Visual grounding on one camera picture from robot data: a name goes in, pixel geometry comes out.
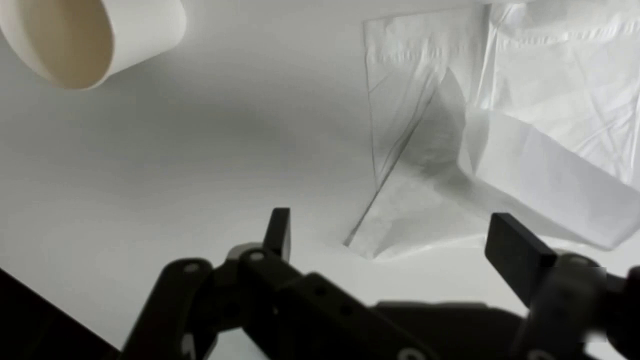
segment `plastic bag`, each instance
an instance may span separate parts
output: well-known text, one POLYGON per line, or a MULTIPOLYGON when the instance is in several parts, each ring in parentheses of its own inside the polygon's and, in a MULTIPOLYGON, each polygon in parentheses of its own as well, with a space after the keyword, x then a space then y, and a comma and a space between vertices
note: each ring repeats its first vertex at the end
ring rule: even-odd
POLYGON ((393 157, 379 146, 392 140, 404 149, 377 161, 383 184, 350 246, 393 258, 478 237, 496 209, 554 237, 628 237, 640 221, 636 14, 636 1, 538 0, 368 23, 376 157, 393 157))

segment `paper cup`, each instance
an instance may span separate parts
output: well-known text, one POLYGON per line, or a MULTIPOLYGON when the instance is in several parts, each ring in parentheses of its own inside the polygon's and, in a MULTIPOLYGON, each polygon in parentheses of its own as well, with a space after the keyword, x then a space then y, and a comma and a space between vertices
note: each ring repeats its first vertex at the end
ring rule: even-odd
POLYGON ((173 48, 186 14, 179 0, 0 0, 0 27, 41 78, 93 88, 173 48))

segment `white background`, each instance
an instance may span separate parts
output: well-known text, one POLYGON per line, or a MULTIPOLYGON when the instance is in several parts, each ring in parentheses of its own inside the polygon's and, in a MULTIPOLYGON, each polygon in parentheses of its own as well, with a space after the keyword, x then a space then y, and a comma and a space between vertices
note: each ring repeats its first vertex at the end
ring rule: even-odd
MULTIPOLYGON (((164 264, 219 264, 292 206, 294 264, 366 304, 522 310, 481 240, 393 264, 343 248, 376 190, 362 22, 444 4, 186 0, 179 48, 91 91, 39 81, 0 42, 0 266, 122 346, 164 264)), ((589 254, 623 274, 636 248, 589 254)), ((239 334, 218 347, 253 355, 239 334)))

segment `robotic arm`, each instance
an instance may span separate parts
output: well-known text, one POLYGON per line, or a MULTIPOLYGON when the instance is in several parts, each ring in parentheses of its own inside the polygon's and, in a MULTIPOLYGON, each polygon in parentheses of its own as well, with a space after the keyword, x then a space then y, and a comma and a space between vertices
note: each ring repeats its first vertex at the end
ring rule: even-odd
POLYGON ((278 360, 589 360, 588 334, 640 357, 640 267, 616 278, 589 258, 555 254, 507 214, 491 216, 486 258, 528 305, 526 318, 484 304, 368 307, 324 276, 300 274, 287 248, 289 209, 279 207, 264 242, 233 248, 219 267, 200 258, 167 264, 122 351, 2 274, 0 305, 11 316, 0 334, 20 337, 2 336, 2 357, 206 360, 233 327, 278 360))

